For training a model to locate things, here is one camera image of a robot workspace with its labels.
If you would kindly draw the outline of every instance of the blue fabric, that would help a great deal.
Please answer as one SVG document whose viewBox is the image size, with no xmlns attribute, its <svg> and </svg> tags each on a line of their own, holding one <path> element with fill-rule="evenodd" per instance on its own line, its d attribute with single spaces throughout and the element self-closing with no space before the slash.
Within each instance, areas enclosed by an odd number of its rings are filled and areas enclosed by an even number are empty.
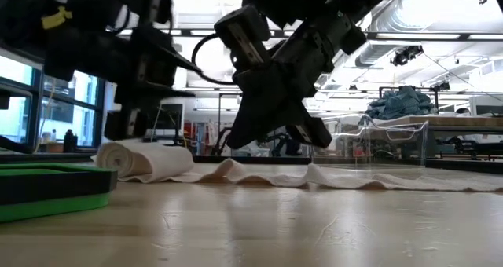
<svg viewBox="0 0 503 267">
<path fill-rule="evenodd" d="M 435 113 L 435 107 L 428 95 L 403 86 L 398 92 L 387 91 L 383 98 L 373 101 L 365 113 L 372 119 L 397 119 L 406 115 L 426 115 Z"/>
</svg>

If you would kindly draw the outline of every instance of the clear plastic container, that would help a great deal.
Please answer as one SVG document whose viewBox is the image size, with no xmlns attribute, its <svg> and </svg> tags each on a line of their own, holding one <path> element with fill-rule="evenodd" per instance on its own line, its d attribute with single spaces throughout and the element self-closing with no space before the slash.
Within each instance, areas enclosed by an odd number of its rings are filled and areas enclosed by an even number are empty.
<svg viewBox="0 0 503 267">
<path fill-rule="evenodd" d="M 428 123 L 384 127 L 367 115 L 323 118 L 332 133 L 327 148 L 312 148 L 313 163 L 352 170 L 424 167 Z"/>
</svg>

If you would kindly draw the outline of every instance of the rolled towel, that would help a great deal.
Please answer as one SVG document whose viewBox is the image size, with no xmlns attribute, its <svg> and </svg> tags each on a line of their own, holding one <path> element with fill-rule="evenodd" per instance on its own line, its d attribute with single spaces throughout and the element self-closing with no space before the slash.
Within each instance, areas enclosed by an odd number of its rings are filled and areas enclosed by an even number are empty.
<svg viewBox="0 0 503 267">
<path fill-rule="evenodd" d="M 143 183 L 166 181 L 194 167 L 192 154 L 186 148 L 138 141 L 103 144 L 94 160 L 98 167 L 117 170 L 120 181 Z"/>
</svg>

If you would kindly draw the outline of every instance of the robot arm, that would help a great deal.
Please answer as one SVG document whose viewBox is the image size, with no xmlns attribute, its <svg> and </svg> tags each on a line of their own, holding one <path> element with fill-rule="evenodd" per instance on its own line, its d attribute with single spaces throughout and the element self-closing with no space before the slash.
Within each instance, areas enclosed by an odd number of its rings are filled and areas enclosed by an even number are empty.
<svg viewBox="0 0 503 267">
<path fill-rule="evenodd" d="M 243 7 L 215 24 L 217 36 L 231 49 L 233 81 L 243 99 L 229 135 L 231 148 L 280 126 L 305 144 L 326 148 L 332 140 L 319 118 L 310 117 L 302 100 L 316 94 L 314 83 L 331 72 L 341 49 L 353 53 L 366 37 L 355 26 L 382 0 L 243 0 Z M 262 41 L 270 38 L 266 17 L 283 28 L 303 23 L 274 52 Z"/>
<path fill-rule="evenodd" d="M 114 28 L 123 6 L 127 17 Z M 172 37 L 154 23 L 172 21 L 172 0 L 0 0 L 0 43 L 24 57 L 44 61 L 43 72 L 71 81 L 79 70 L 117 84 L 105 136 L 111 140 L 145 135 L 143 108 L 166 97 L 191 96 L 173 90 L 176 68 L 202 71 L 180 56 Z M 116 36 L 139 15 L 130 39 Z"/>
</svg>

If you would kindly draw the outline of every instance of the table surface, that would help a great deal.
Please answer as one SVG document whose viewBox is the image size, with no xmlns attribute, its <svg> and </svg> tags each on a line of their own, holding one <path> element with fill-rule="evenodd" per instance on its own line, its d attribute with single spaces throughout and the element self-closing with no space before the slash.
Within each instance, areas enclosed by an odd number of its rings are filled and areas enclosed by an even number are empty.
<svg viewBox="0 0 503 267">
<path fill-rule="evenodd" d="M 397 126 L 424 123 L 428 121 L 429 126 L 483 126 L 483 127 L 503 127 L 503 118 L 491 117 L 445 117 L 435 115 L 406 116 L 389 121 L 381 121 L 379 126 Z"/>
<path fill-rule="evenodd" d="M 270 166 L 271 173 L 304 169 Z M 501 266 L 503 197 L 119 183 L 108 207 L 0 225 L 0 262 L 2 267 Z"/>
</svg>

